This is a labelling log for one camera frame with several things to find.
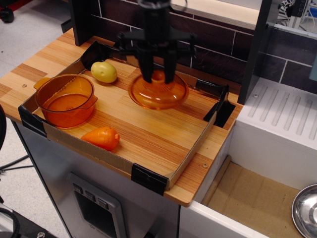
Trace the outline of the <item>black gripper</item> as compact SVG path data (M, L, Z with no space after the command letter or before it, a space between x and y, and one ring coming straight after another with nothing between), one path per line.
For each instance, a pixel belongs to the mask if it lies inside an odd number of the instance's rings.
M177 58L196 53L193 33L175 29L170 24L170 8L141 8L142 29L118 34L118 49L122 55L137 56L143 79L152 82L153 56L163 57L165 84L174 80Z

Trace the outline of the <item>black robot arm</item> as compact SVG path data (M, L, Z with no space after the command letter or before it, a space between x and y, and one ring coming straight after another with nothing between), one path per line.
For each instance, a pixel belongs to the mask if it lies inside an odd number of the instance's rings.
M119 33L118 48L121 54L138 60L143 79L148 83L152 82L154 57L162 58L165 84L169 84L174 80L178 59L195 55L196 36L171 26L171 1L139 0L137 3L144 26L133 32Z

